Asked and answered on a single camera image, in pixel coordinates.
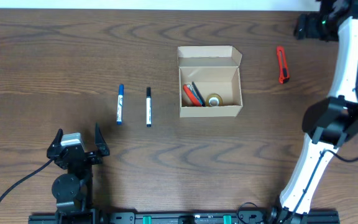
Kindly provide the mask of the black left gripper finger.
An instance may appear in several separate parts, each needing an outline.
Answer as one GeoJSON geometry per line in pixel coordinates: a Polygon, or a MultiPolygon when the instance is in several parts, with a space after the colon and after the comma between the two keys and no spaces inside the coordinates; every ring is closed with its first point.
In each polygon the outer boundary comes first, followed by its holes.
{"type": "Polygon", "coordinates": [[[58,156],[60,154],[60,152],[62,151],[62,145],[61,145],[62,137],[63,137],[63,130],[59,129],[57,131],[54,140],[52,141],[51,145],[47,149],[48,156],[58,156]]]}
{"type": "Polygon", "coordinates": [[[94,143],[95,143],[95,146],[98,149],[98,152],[100,153],[100,155],[102,157],[110,155],[109,147],[108,147],[106,141],[103,138],[103,135],[101,133],[101,130],[100,130],[100,127],[99,127],[98,123],[95,124],[94,143]]]}

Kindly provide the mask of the orange utility knife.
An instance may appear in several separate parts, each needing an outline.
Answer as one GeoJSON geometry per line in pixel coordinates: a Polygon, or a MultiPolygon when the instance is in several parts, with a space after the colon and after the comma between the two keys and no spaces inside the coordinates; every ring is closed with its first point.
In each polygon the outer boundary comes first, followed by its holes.
{"type": "Polygon", "coordinates": [[[277,46],[277,57],[278,57],[278,63],[279,63],[279,83],[285,84],[290,80],[290,74],[288,71],[288,65],[287,65],[287,59],[285,56],[285,50],[282,46],[277,46]]]}

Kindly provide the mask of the orange stapler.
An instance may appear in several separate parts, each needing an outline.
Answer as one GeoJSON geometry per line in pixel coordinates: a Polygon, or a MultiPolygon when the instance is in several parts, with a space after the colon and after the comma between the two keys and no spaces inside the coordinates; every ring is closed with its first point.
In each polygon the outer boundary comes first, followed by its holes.
{"type": "Polygon", "coordinates": [[[184,84],[183,90],[193,106],[206,106],[205,100],[203,99],[200,91],[195,85],[195,82],[184,84]]]}

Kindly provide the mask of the cardboard box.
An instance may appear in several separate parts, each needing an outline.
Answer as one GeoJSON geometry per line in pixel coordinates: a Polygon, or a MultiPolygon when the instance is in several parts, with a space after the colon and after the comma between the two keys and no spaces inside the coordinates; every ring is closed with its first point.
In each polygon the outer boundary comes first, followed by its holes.
{"type": "Polygon", "coordinates": [[[240,64],[242,54],[230,45],[177,48],[180,117],[236,117],[243,107],[240,64]],[[183,85],[195,82],[204,100],[218,94],[223,105],[193,106],[183,85]]]}

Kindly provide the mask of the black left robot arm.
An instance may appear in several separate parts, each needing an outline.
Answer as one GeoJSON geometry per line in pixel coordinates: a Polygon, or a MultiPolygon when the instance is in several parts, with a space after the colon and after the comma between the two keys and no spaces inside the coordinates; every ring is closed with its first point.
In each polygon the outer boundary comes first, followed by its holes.
{"type": "Polygon", "coordinates": [[[47,158],[66,170],[52,184],[57,223],[108,223],[108,215],[93,205],[94,165],[110,155],[99,125],[94,132],[95,151],[86,152],[80,133],[64,134],[59,129],[47,149],[47,158]]]}

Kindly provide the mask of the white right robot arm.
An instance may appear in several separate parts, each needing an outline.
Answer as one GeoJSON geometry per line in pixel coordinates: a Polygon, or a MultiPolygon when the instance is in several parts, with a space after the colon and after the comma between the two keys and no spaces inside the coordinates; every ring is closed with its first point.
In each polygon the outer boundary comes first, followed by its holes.
{"type": "Polygon", "coordinates": [[[358,0],[321,1],[318,12],[299,15],[296,39],[339,44],[327,97],[305,112],[300,158],[264,223],[334,223],[332,210],[312,212],[311,199],[330,160],[358,161],[358,0]]]}

